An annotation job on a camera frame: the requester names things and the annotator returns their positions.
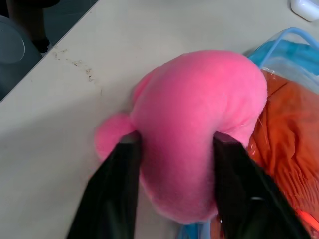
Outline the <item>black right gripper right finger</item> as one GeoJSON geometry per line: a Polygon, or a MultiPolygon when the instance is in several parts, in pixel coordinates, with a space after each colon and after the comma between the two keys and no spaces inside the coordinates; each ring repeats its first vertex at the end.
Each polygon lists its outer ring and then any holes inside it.
{"type": "Polygon", "coordinates": [[[311,236],[273,179],[241,143],[213,139],[215,200],[227,239],[309,239],[311,236]]]}

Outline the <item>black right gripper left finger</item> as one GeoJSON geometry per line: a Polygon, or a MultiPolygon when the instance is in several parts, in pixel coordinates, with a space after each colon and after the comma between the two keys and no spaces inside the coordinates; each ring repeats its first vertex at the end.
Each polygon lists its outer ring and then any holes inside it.
{"type": "Polygon", "coordinates": [[[132,239],[142,153],[140,134],[123,136],[88,181],[67,237],[132,239]]]}

